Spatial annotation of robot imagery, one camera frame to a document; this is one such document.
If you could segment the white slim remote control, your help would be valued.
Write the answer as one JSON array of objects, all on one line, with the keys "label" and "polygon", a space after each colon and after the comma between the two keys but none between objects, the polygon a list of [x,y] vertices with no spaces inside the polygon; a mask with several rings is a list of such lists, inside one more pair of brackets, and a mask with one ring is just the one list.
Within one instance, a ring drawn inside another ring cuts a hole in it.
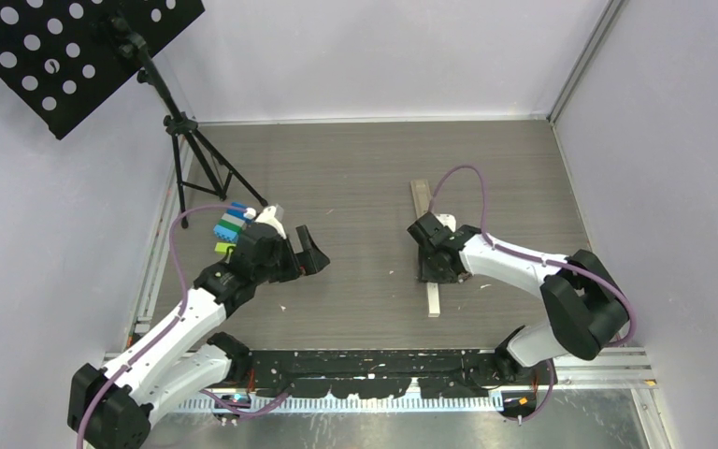
[{"label": "white slim remote control", "polygon": [[438,284],[428,282],[426,284],[427,297],[427,316],[429,318],[438,318],[441,315],[440,294]]}]

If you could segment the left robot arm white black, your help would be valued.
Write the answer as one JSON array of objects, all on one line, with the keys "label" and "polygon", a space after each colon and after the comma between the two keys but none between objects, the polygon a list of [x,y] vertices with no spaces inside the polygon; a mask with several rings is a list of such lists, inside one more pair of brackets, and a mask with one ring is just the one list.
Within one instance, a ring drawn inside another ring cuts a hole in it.
[{"label": "left robot arm white black", "polygon": [[233,252],[204,268],[180,304],[105,366],[85,364],[71,380],[66,422],[77,447],[139,448],[168,413],[219,382],[242,385],[248,348],[218,331],[258,286],[314,275],[330,263],[306,226],[297,252],[280,224],[251,223]]}]

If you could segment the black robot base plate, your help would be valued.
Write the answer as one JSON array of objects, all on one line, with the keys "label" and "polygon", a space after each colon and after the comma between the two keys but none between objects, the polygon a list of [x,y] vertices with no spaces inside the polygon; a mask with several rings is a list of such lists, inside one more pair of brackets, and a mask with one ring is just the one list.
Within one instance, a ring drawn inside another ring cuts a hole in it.
[{"label": "black robot base plate", "polygon": [[215,385],[262,398],[401,398],[413,387],[421,398],[480,398],[501,386],[547,387],[552,374],[546,362],[515,369],[478,349],[252,350]]}]

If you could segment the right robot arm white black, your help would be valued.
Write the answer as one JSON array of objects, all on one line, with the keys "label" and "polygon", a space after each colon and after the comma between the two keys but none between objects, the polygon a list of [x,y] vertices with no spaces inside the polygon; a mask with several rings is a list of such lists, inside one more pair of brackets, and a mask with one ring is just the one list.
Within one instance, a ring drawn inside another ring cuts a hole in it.
[{"label": "right robot arm white black", "polygon": [[476,226],[451,229],[431,212],[408,232],[418,246],[423,282],[482,276],[542,302],[544,322],[515,329],[495,348],[497,374],[509,384],[521,383],[534,366],[561,355],[593,360],[620,331],[635,327],[623,292],[594,253],[536,252]]}]

